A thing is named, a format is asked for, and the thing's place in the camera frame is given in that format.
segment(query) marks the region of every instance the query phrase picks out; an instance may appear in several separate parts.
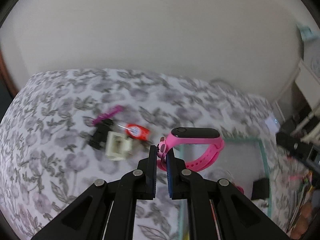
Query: pink object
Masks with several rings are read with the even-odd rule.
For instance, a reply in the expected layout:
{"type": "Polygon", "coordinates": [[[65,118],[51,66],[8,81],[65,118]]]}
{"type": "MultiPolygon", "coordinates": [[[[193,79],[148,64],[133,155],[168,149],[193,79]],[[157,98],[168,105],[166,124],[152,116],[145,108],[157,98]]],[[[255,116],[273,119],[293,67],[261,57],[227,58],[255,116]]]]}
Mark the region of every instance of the pink object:
{"type": "Polygon", "coordinates": [[[241,188],[240,186],[236,186],[236,188],[239,189],[242,194],[244,194],[243,188],[241,188]]]}
{"type": "Polygon", "coordinates": [[[104,114],[100,114],[96,119],[92,121],[93,125],[100,123],[101,121],[113,117],[115,114],[121,112],[123,109],[122,106],[116,105],[108,110],[108,112],[104,114]]]}
{"type": "Polygon", "coordinates": [[[291,175],[289,176],[289,180],[302,180],[304,176],[302,175],[291,175]]]}
{"type": "Polygon", "coordinates": [[[179,138],[172,133],[159,143],[157,166],[166,171],[165,156],[168,151],[179,144],[210,144],[204,154],[198,159],[187,162],[186,168],[192,171],[202,171],[212,165],[218,158],[220,151],[224,148],[224,141],[221,136],[217,138],[179,138]]]}

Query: white wall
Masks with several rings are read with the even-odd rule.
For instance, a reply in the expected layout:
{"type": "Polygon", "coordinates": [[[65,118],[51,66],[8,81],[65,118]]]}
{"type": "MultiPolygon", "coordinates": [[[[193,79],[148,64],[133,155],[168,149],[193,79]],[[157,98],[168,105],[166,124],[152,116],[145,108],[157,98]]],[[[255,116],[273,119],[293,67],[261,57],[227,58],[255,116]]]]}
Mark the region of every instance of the white wall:
{"type": "Polygon", "coordinates": [[[39,71],[133,68],[274,98],[301,56],[300,0],[20,0],[0,29],[18,87],[39,71]]]}

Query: white furniture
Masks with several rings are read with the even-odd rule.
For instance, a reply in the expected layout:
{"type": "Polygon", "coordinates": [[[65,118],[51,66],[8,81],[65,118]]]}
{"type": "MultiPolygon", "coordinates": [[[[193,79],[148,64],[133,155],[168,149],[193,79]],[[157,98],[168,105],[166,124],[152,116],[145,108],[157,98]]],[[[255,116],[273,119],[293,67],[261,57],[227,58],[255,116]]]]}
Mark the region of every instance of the white furniture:
{"type": "MultiPolygon", "coordinates": [[[[314,117],[320,117],[320,79],[313,73],[313,71],[300,60],[298,63],[297,69],[292,73],[292,76],[287,83],[287,85],[282,89],[279,97],[273,102],[273,108],[275,113],[278,112],[277,118],[280,121],[285,121],[281,107],[279,106],[279,101],[286,94],[286,92],[292,88],[293,82],[297,85],[305,100],[309,104],[311,108],[311,112],[308,116],[302,120],[295,130],[291,133],[291,135],[297,134],[304,126],[308,124],[308,122],[314,117]]],[[[320,123],[316,125],[307,135],[305,135],[302,139],[305,142],[313,142],[316,144],[320,144],[320,123]]]]}

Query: watch button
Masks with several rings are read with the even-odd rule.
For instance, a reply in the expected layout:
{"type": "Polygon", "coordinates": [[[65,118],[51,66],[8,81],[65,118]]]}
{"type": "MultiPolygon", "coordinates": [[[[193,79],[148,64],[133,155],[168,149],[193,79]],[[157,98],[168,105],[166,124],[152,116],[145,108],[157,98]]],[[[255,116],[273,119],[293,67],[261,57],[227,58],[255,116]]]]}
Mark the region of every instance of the watch button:
{"type": "Polygon", "coordinates": [[[177,132],[185,132],[187,129],[183,127],[177,128],[177,132]]]}

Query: gray leaf pattern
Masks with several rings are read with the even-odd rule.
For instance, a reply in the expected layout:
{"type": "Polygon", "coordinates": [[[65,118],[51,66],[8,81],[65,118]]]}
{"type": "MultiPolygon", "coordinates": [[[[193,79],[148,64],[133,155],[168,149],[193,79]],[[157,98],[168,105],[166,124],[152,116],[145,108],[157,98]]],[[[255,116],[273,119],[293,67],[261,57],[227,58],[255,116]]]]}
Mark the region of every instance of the gray leaf pattern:
{"type": "MultiPolygon", "coordinates": [[[[304,169],[281,158],[284,152],[264,124],[270,113],[264,98],[215,82],[115,69],[38,73],[15,97],[0,125],[0,209],[20,239],[29,240],[96,178],[114,181],[135,169],[150,143],[157,144],[172,128],[214,127],[225,138],[262,139],[270,167],[272,219],[284,228],[290,189],[283,174],[304,169]],[[114,121],[152,131],[149,142],[140,143],[121,162],[87,145],[92,120],[115,105],[123,111],[114,121]]],[[[156,199],[151,204],[138,201],[135,239],[178,239],[180,203],[169,198],[165,173],[158,172],[157,182],[156,199]]]]}

